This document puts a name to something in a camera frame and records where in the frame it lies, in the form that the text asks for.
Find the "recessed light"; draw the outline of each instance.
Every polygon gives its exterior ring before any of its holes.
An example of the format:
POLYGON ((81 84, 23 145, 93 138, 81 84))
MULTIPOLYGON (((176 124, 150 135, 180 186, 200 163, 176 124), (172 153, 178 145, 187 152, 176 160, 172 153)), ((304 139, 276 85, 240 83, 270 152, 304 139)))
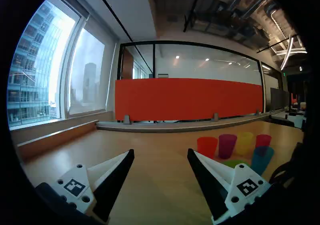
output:
POLYGON ((271 70, 271 68, 265 66, 265 65, 262 65, 262 67, 264 67, 265 69, 268 69, 268 70, 271 70))

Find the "skyscraper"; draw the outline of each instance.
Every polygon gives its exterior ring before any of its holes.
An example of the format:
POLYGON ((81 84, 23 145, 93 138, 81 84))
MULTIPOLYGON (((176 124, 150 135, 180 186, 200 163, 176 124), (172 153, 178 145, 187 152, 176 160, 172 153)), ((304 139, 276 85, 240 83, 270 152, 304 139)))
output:
POLYGON ((49 77, 62 32, 57 26, 61 19, 59 11, 45 1, 28 23, 17 45, 7 88, 10 127, 50 120, 49 77))

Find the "blue cup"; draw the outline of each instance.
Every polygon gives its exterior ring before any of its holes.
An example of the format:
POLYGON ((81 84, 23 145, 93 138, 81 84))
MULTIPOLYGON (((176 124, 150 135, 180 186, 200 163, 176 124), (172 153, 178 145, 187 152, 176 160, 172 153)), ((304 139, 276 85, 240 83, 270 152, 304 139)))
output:
POLYGON ((274 150, 271 147, 256 147, 253 152, 251 169, 261 176, 271 161, 273 154, 274 150))

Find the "pink cup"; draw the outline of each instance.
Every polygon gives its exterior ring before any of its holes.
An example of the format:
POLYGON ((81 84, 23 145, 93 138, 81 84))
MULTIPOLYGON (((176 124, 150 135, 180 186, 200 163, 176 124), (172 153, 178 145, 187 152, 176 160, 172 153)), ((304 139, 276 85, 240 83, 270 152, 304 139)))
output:
POLYGON ((228 159, 231 157, 236 144, 237 136, 233 134, 222 134, 219 136, 219 157, 228 159))
POLYGON ((260 134, 256 138, 256 147, 268 147, 270 145, 271 136, 260 134))

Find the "yellow cup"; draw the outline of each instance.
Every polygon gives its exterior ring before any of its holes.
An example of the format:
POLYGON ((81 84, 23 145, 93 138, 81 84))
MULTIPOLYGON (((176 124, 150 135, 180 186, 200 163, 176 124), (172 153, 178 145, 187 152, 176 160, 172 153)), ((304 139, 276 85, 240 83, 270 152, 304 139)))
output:
POLYGON ((252 148, 252 133, 238 133, 238 139, 236 142, 236 153, 238 155, 245 155, 247 154, 252 148))

